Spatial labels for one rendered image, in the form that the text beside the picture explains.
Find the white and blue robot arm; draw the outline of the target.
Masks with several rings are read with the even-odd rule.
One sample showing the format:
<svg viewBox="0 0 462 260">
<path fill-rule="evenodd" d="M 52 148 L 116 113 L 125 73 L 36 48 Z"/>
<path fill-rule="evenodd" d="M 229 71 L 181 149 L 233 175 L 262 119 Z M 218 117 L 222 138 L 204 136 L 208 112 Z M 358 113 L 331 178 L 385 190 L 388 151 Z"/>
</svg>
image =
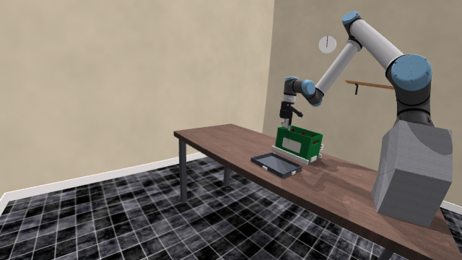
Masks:
<svg viewBox="0 0 462 260">
<path fill-rule="evenodd" d="M 310 80 L 286 77 L 283 100 L 293 103 L 296 101 L 297 93 L 301 93 L 309 104 L 314 107 L 319 106 L 330 86 L 354 54 L 364 46 L 386 70 L 385 76 L 395 89 L 397 100 L 395 124 L 401 120 L 434 126 L 430 118 L 432 69 L 429 61 L 420 55 L 400 52 L 397 47 L 368 25 L 358 12 L 346 14 L 342 23 L 349 39 L 328 71 L 316 86 Z"/>
</svg>

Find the green bottle crate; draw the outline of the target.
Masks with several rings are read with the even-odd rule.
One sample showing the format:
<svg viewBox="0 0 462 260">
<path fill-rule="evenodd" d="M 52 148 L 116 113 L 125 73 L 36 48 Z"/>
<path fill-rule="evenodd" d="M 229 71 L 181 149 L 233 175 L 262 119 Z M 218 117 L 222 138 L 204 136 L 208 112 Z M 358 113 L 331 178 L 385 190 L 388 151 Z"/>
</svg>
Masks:
<svg viewBox="0 0 462 260">
<path fill-rule="evenodd" d="M 295 129 L 295 132 L 291 131 Z M 305 132 L 305 135 L 302 135 L 302 131 Z M 314 134 L 314 137 L 311 137 Z M 313 144 L 313 141 L 317 144 Z M 307 129 L 302 129 L 296 126 L 290 126 L 290 130 L 286 128 L 278 127 L 276 144 L 275 147 L 278 147 L 281 150 L 292 153 L 293 155 L 302 157 L 306 160 L 309 160 L 314 156 L 318 156 L 320 152 L 320 139 L 318 133 L 314 131 L 309 131 Z"/>
</svg>

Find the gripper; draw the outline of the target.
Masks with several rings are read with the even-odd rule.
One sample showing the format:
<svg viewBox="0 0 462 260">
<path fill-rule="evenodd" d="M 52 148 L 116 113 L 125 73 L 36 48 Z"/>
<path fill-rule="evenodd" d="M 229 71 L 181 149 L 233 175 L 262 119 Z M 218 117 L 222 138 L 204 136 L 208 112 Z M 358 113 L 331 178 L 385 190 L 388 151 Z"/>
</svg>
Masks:
<svg viewBox="0 0 462 260">
<path fill-rule="evenodd" d="M 289 109 L 289 107 L 291 106 L 289 103 L 294 105 L 294 103 L 283 101 L 283 103 L 281 104 L 281 109 L 280 109 L 280 114 L 279 114 L 280 118 L 285 118 L 285 120 L 281 122 L 281 125 L 284 128 L 286 128 L 286 130 L 290 130 L 290 126 L 292 122 L 292 112 L 293 111 Z M 288 119 L 286 120 L 286 118 Z"/>
</svg>

